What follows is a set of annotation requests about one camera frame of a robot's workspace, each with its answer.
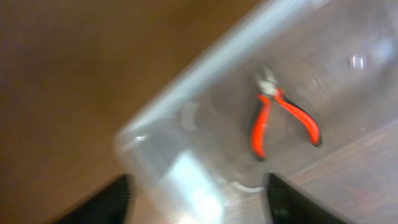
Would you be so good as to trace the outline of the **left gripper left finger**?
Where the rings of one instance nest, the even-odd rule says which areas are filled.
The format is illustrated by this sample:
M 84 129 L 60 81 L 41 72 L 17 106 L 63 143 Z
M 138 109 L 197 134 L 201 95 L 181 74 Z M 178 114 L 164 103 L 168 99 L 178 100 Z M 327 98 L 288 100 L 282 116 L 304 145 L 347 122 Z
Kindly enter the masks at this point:
M 54 224 L 123 224 L 133 198 L 131 175 L 121 175 Z

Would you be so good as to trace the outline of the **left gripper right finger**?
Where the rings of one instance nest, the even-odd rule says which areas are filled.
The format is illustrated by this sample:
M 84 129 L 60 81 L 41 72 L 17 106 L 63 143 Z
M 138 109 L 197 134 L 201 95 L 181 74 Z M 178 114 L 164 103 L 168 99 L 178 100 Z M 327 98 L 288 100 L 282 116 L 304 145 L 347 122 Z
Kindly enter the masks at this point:
M 275 224 L 350 224 L 351 220 L 278 173 L 264 174 L 264 210 Z

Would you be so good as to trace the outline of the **clear plastic container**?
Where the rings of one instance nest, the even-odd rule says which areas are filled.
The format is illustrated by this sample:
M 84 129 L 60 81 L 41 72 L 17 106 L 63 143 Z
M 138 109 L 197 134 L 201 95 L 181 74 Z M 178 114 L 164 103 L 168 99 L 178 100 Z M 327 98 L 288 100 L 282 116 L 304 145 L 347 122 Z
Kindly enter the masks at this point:
M 273 105 L 256 160 L 255 76 L 270 67 L 322 144 Z M 119 132 L 133 223 L 270 223 L 279 175 L 350 223 L 397 222 L 397 2 L 259 6 Z

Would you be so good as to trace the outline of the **red handled pliers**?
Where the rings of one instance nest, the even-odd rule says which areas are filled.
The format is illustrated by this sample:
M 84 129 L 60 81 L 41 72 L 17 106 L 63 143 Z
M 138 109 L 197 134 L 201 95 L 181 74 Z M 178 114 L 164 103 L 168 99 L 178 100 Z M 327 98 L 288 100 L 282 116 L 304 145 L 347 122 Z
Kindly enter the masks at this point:
M 249 133 L 249 143 L 258 161 L 262 162 L 267 159 L 264 149 L 264 136 L 273 102 L 301 122 L 307 130 L 309 141 L 313 146 L 318 147 L 322 144 L 322 133 L 318 123 L 309 113 L 285 96 L 278 85 L 274 71 L 270 67 L 261 67 L 254 73 L 254 79 L 260 91 L 257 97 L 259 100 L 259 111 Z

